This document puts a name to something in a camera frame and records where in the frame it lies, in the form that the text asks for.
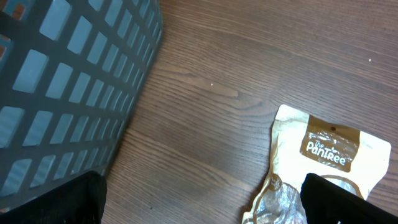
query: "wooden table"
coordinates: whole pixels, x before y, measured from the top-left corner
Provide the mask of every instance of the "wooden table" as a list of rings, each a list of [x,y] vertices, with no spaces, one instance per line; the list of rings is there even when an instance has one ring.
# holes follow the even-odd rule
[[[103,223],[240,223],[281,104],[392,144],[368,200],[398,215],[398,2],[163,0],[164,41]]]

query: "laundry basket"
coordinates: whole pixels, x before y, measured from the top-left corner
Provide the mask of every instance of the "laundry basket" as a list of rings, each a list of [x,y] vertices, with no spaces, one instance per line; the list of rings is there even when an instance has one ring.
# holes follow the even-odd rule
[[[0,211],[106,175],[162,39],[157,0],[0,1]]]

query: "wooden floor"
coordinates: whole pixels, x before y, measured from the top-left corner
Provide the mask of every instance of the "wooden floor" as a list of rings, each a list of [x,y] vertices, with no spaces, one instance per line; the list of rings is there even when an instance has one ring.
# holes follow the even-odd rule
[[[239,223],[281,104],[392,144],[368,200],[398,215],[398,2],[162,0],[164,41],[103,223]]]

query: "gray plastic basket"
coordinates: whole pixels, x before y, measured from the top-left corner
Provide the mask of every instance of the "gray plastic basket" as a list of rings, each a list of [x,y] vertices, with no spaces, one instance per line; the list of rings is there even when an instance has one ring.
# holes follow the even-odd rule
[[[0,10],[0,209],[13,209],[109,171],[163,24],[157,0],[8,0]]]

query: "food package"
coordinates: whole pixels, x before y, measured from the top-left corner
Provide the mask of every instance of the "food package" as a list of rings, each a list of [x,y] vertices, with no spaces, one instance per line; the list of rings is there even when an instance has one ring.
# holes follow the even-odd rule
[[[300,191],[308,173],[366,200],[387,172],[390,151],[371,134],[282,105],[272,126],[267,177],[242,224],[307,223]]]

